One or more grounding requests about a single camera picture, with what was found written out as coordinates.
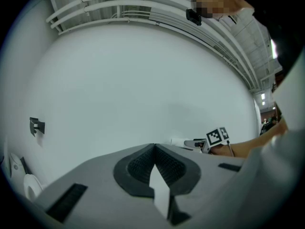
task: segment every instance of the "black camera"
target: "black camera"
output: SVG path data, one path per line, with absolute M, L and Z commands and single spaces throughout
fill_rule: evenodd
M 201 25 L 201 16 L 192 9 L 186 10 L 186 18 L 188 21 L 191 21 L 196 25 Z

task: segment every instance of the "ceiling light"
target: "ceiling light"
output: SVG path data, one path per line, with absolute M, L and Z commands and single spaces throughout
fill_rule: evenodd
M 271 48 L 272 48 L 272 57 L 273 59 L 276 59 L 277 58 L 276 45 L 273 40 L 271 40 Z

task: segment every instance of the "white railing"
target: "white railing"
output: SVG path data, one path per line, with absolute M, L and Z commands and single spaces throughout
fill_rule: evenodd
M 224 34 L 230 42 L 236 47 L 238 52 L 231 46 L 231 44 L 222 36 L 219 32 L 217 32 L 214 28 L 212 28 L 210 25 L 202 22 L 201 26 L 190 25 L 186 19 L 185 16 L 185 10 L 182 10 L 181 7 L 185 7 L 185 9 L 191 8 L 192 3 L 190 0 L 166 0 L 171 2 L 171 4 L 177 4 L 177 7 L 169 6 L 160 2 L 154 2 L 154 1 L 148 1 L 148 0 L 112 0 L 112 1 L 105 1 L 96 3 L 93 5 L 88 6 L 87 2 L 91 0 L 75 0 L 66 6 L 60 8 L 55 13 L 53 13 L 51 16 L 49 16 L 46 19 L 47 23 L 51 23 L 51 28 L 56 28 L 59 30 L 58 26 L 63 24 L 65 21 L 79 16 L 81 14 L 87 13 L 89 11 L 98 10 L 101 8 L 108 8 L 108 7 L 117 7 L 117 13 L 114 14 L 110 19 L 103 19 L 98 21 L 91 21 L 87 22 L 81 25 L 77 25 L 71 28 L 68 28 L 67 30 L 61 31 L 59 30 L 59 35 L 64 34 L 66 32 L 79 29 L 82 27 L 94 25 L 94 24 L 103 24 L 103 23 L 109 23 L 109 22 L 118 22 L 118 21 L 126 21 L 126 22 L 140 22 L 140 23 L 149 23 L 154 25 L 159 25 L 162 27 L 166 27 L 170 30 L 176 31 L 178 33 L 184 34 L 197 42 L 201 43 L 205 47 L 212 50 L 214 53 L 221 56 L 231 67 L 233 67 L 245 80 L 247 83 L 249 89 L 253 88 L 259 88 L 259 83 L 257 80 L 257 77 L 255 75 L 254 69 L 244 53 L 242 47 L 239 45 L 239 43 L 236 41 L 236 39 L 233 37 L 233 35 L 219 22 L 215 20 L 211 20 L 212 24 L 218 29 L 218 31 L 221 31 L 222 34 Z M 64 13 L 65 11 L 84 3 L 84 7 L 76 10 L 72 13 L 69 13 L 68 15 L 62 17 L 61 19 L 54 21 L 54 19 Z M 156 12 L 144 12 L 144 11 L 121 11 L 121 6 L 126 5 L 133 5 L 133 6 L 141 6 L 141 7 L 149 7 L 153 9 L 161 10 L 164 13 L 172 14 L 173 16 L 162 14 L 162 13 L 156 13 Z M 157 20 L 162 19 L 163 21 L 168 21 L 171 24 L 177 24 L 179 26 L 183 26 L 188 29 L 188 32 L 183 31 L 181 29 L 178 29 L 174 26 L 170 26 L 168 24 L 164 24 L 161 22 L 158 22 Z M 212 41 L 215 45 L 217 45 L 218 48 L 220 48 L 221 52 L 216 50 L 214 47 L 210 46 L 203 40 L 197 38 L 192 32 L 195 32 L 199 34 L 200 36 L 207 38 L 208 40 Z M 244 58 L 245 62 L 247 63 L 247 66 L 243 62 L 241 56 Z M 237 65 L 240 65 L 243 70 L 245 71 L 245 74 L 243 74 L 238 68 Z

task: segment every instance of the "person's hand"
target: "person's hand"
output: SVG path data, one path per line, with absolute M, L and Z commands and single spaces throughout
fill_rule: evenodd
M 211 148 L 211 153 L 214 155 L 231 156 L 228 145 L 219 144 Z

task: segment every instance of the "person's arm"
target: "person's arm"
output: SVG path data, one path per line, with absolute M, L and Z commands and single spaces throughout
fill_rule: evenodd
M 258 138 L 243 143 L 231 144 L 231 148 L 235 154 L 235 157 L 246 158 L 251 149 L 264 146 L 272 139 L 272 137 L 275 135 L 282 135 L 286 130 L 287 125 L 285 120 L 282 118 L 278 124 L 273 126 L 268 132 L 262 134 Z M 215 155 L 231 156 L 230 149 L 227 145 L 215 146 L 212 148 L 211 152 Z

